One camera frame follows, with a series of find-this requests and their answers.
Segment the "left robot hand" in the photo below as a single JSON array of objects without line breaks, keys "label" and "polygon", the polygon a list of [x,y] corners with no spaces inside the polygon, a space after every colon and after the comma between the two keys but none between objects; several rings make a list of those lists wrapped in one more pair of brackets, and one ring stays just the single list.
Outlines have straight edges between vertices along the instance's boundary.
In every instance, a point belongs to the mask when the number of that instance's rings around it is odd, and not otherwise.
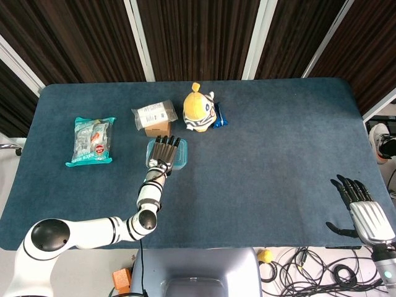
[{"label": "left robot hand", "polygon": [[169,176],[174,167],[174,159],[180,141],[180,137],[156,136],[149,155],[148,167],[164,169],[165,174]]}]

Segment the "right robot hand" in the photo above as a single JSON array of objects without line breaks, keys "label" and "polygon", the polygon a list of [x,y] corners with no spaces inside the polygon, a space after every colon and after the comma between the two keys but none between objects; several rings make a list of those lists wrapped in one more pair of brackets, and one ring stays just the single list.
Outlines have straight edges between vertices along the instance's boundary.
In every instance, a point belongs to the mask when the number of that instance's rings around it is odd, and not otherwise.
[{"label": "right robot hand", "polygon": [[340,236],[358,238],[368,246],[390,245],[395,242],[395,231],[381,205],[374,201],[368,188],[358,180],[340,174],[331,179],[353,222],[352,229],[341,229],[331,222],[326,226]]}]

